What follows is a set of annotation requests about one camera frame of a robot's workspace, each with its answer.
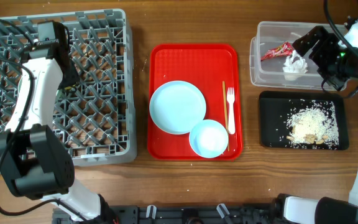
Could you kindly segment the white napkin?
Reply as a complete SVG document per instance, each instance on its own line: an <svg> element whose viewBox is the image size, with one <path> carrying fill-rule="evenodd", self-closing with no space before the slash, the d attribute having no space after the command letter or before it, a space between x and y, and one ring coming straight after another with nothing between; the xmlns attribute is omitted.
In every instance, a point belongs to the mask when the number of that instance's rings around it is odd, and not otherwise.
<svg viewBox="0 0 358 224"><path fill-rule="evenodd" d="M290 56L286 57L283 64L284 77L288 81L295 81L308 71L308 64L306 60L300 56L296 50L292 52Z"/></svg>

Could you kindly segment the red snack wrapper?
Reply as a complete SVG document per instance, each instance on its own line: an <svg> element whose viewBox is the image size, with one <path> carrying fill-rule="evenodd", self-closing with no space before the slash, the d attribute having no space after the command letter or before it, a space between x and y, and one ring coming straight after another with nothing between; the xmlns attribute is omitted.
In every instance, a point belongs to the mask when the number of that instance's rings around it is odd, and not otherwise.
<svg viewBox="0 0 358 224"><path fill-rule="evenodd" d="M260 61L272 59L275 57L291 56L295 49L289 42L284 42L278 47L268 50L261 58Z"/></svg>

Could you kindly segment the light blue bowl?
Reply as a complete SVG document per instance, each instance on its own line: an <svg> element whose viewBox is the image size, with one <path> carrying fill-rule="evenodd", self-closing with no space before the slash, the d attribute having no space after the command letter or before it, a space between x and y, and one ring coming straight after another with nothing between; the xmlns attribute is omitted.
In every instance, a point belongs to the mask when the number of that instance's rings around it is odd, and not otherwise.
<svg viewBox="0 0 358 224"><path fill-rule="evenodd" d="M227 149L229 136L221 123L205 119L190 131L189 143L198 156L212 159L220 156Z"/></svg>

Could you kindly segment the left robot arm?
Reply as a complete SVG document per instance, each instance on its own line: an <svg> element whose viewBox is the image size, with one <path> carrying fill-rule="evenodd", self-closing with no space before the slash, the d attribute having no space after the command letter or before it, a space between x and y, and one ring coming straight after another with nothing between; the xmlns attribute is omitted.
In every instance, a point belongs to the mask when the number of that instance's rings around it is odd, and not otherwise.
<svg viewBox="0 0 358 224"><path fill-rule="evenodd" d="M22 53L21 89L0 134L0 175L13 196L39 204L20 212L0 206L0 213L19 216L52 203L74 222L116 223L105 199L75 179L72 158L52 131L57 91L65 77L78 75L69 46L66 40L46 37Z"/></svg>

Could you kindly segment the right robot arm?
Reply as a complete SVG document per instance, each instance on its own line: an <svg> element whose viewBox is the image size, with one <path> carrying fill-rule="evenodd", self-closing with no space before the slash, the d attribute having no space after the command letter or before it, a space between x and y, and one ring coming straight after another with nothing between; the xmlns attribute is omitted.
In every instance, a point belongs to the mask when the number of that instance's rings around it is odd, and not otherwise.
<svg viewBox="0 0 358 224"><path fill-rule="evenodd" d="M293 47L300 55L310 51L323 81L340 90L349 79L358 79L358 48L339 32L327 9L324 14L333 31L317 26L294 41ZM346 27L352 32L356 26L358 19L349 19ZM348 201L279 194L271 203L268 217L272 223L358 223L358 171Z"/></svg>

